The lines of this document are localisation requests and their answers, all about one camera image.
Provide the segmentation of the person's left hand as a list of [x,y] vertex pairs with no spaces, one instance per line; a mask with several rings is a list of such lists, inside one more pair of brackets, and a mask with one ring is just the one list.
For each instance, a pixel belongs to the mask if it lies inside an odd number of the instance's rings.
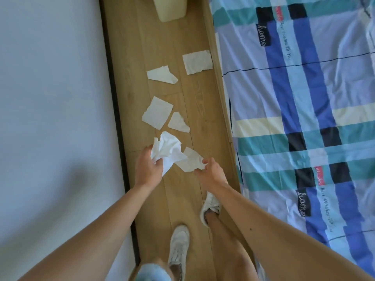
[[161,182],[163,172],[154,168],[151,160],[152,147],[153,145],[149,145],[143,149],[135,165],[135,186],[145,189],[148,194]]

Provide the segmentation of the person's right hand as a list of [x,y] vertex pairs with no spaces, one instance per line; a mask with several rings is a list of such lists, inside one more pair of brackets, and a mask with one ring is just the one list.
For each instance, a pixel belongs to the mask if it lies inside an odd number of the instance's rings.
[[229,187],[228,181],[222,167],[213,157],[203,159],[205,174],[196,176],[199,183],[209,192],[215,193],[218,189]]

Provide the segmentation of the torn white tissue piece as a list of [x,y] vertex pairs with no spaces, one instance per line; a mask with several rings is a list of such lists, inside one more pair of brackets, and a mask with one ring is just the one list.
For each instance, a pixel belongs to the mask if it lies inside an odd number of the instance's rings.
[[186,147],[183,154],[185,159],[175,162],[175,164],[185,173],[193,172],[196,169],[204,170],[206,164],[203,163],[203,157],[193,149]]

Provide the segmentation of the person's right forearm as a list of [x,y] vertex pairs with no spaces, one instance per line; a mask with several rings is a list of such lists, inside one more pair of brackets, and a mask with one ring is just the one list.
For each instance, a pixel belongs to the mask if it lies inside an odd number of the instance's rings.
[[312,237],[282,222],[228,184],[204,183],[235,222],[271,281],[375,281]]

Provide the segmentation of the person's left forearm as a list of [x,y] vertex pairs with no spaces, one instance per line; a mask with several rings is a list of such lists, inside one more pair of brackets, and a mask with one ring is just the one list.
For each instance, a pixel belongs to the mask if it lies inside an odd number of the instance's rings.
[[132,223],[155,187],[156,184],[136,184],[18,281],[104,281]]

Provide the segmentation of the white sneaker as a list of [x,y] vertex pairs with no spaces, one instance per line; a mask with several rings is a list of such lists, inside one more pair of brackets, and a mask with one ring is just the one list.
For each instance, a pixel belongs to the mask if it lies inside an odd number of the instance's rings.
[[222,205],[218,201],[218,199],[209,191],[206,192],[206,198],[203,201],[203,205],[201,207],[199,217],[201,222],[205,227],[209,227],[207,219],[205,217],[206,212],[214,212],[216,216],[218,217],[221,212]]
[[175,281],[185,281],[186,258],[190,244],[190,232],[186,225],[178,225],[171,236],[168,267],[178,267],[179,277]]

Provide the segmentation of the triangular white tissue piece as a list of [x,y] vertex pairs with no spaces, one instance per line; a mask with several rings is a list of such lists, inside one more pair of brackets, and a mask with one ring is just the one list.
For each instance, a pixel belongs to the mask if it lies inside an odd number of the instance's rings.
[[168,123],[168,127],[179,132],[190,132],[190,127],[185,123],[184,118],[179,112],[174,112],[171,116],[171,119]]

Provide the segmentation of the square white tissue piece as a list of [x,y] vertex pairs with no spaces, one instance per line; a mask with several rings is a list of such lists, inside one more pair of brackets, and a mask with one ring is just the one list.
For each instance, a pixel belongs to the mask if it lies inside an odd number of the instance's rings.
[[154,96],[149,107],[142,115],[142,121],[157,130],[161,130],[169,118],[173,107],[173,104]]

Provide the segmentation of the black baseboard strip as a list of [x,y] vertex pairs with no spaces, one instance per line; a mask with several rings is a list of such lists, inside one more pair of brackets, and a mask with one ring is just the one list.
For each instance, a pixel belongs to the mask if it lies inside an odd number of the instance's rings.
[[110,79],[111,96],[112,96],[112,103],[113,103],[114,117],[115,117],[115,126],[116,126],[119,152],[120,152],[121,171],[122,171],[122,176],[123,176],[123,181],[124,181],[124,190],[125,190],[125,193],[127,193],[130,190],[129,173],[128,173],[128,166],[127,166],[127,161],[126,161],[126,153],[125,153],[125,148],[124,148],[123,132],[121,128],[120,109],[119,109],[119,102],[118,102],[118,96],[117,96],[117,90],[116,90],[116,84],[115,84],[115,74],[114,74],[113,60],[112,60],[112,55],[111,55],[110,38],[109,38],[107,21],[106,21],[104,0],[99,0],[99,6],[100,6],[100,12],[101,12],[102,30],[104,34],[106,60],[107,60],[108,73],[109,73],[109,79]]

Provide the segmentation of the person's right leg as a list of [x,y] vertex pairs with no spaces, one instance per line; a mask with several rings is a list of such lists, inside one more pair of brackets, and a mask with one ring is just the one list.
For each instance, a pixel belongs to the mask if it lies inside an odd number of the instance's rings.
[[259,281],[249,254],[218,214],[208,210],[205,218],[212,233],[218,281]]

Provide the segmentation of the folded white tissue piece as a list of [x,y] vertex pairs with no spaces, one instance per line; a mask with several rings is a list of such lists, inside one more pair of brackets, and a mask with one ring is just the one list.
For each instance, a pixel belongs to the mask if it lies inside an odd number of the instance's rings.
[[168,66],[161,66],[147,71],[147,78],[168,84],[176,84],[178,82],[177,77],[170,72]]

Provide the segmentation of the rectangular white tissue piece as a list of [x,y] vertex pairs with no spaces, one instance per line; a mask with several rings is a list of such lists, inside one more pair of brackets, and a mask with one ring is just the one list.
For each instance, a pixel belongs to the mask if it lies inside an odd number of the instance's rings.
[[209,50],[185,54],[182,57],[187,75],[213,69],[212,56]]

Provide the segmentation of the light blue denim shorts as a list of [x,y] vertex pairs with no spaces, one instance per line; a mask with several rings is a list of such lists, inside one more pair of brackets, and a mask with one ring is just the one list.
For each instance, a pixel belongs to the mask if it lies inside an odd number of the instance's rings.
[[139,268],[134,281],[171,281],[171,277],[160,265],[147,263]]

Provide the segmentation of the plaid blue bed sheet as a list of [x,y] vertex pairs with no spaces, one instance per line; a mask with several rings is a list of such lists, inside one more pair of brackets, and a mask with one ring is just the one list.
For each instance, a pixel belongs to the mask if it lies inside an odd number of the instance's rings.
[[242,194],[375,278],[375,0],[209,0]]

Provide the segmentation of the beige plastic waste bin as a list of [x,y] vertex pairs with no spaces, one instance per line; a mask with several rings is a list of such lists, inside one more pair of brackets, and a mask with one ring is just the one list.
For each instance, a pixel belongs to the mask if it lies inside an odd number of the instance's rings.
[[153,0],[161,22],[169,22],[185,17],[188,0]]

